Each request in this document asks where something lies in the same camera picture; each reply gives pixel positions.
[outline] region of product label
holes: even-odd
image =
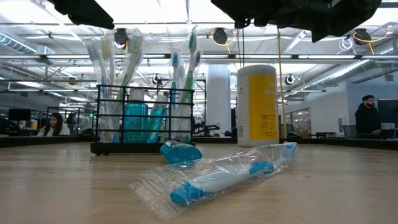
[[[249,138],[279,139],[277,87],[274,75],[251,75],[249,81]]]

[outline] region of wooden table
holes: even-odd
[[[241,151],[199,145],[206,157]],[[162,221],[129,184],[162,156],[96,157],[88,143],[0,149],[0,223],[398,223],[398,152],[301,145],[292,167]]]

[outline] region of blue plastic cap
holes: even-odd
[[[160,153],[165,156],[167,162],[170,164],[178,162],[194,164],[194,162],[189,163],[188,161],[201,159],[203,157],[203,154],[198,148],[182,143],[178,143],[176,145],[165,143],[162,147],[160,147]]]
[[[262,171],[263,173],[269,174],[275,170],[275,166],[271,162],[261,161],[256,162],[252,165],[250,169],[250,174],[255,174],[256,172]]]
[[[179,206],[189,207],[209,193],[192,186],[189,182],[177,187],[170,194],[171,201]]]

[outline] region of yellow cable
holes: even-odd
[[[229,45],[232,44],[233,42],[235,42],[236,33],[234,32],[234,39],[231,40],[231,42],[225,43],[225,44],[219,44],[219,43],[215,42],[215,41],[214,41],[214,38],[213,38],[213,35],[214,35],[214,31],[211,33],[211,39],[213,40],[213,42],[214,42],[216,45],[219,45],[219,46],[226,46],[226,48],[228,49],[229,54],[231,54],[231,51],[230,51],[230,49],[229,49]]]
[[[374,50],[373,50],[371,43],[368,43],[368,45],[369,45],[369,48],[371,49],[372,54],[374,54]]]
[[[228,53],[231,54],[231,51],[229,49],[229,46],[227,45],[226,48],[228,49]]]
[[[355,36],[355,35],[358,34],[358,33],[354,33],[353,37],[354,37],[354,39],[359,40],[359,41],[362,41],[362,42],[365,42],[365,43],[374,43],[374,42],[377,42],[377,41],[380,41],[380,40],[386,38],[387,35],[388,35],[388,30],[389,30],[389,29],[390,29],[390,28],[387,28],[387,32],[386,32],[386,34],[384,35],[384,37],[381,37],[380,39],[377,39],[377,40],[361,40],[361,39],[359,39],[359,38],[357,38],[357,37]]]
[[[282,81],[282,47],[280,46],[280,32],[278,29],[278,50],[279,50],[279,83],[280,83],[280,95],[282,97],[282,116],[284,118],[284,138],[287,138],[286,131],[286,115],[285,115],[285,96],[284,87]]]

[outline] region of computer monitor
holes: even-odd
[[[377,102],[381,123],[398,123],[398,100]]]
[[[8,120],[30,121],[31,109],[8,109]]]

